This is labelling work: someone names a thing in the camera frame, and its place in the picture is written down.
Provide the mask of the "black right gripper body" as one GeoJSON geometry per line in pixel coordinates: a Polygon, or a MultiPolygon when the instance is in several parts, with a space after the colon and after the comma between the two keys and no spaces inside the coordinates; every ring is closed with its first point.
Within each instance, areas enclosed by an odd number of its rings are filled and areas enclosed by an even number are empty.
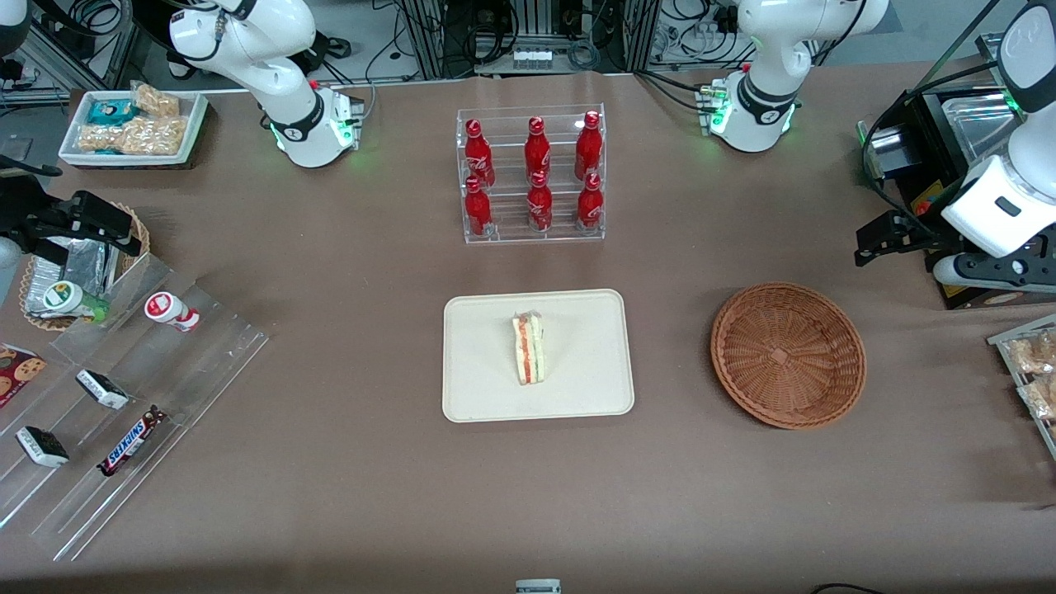
{"type": "Polygon", "coordinates": [[[1,233],[23,250],[36,250],[43,240],[72,236],[64,200],[49,194],[37,177],[1,180],[1,233]]]}

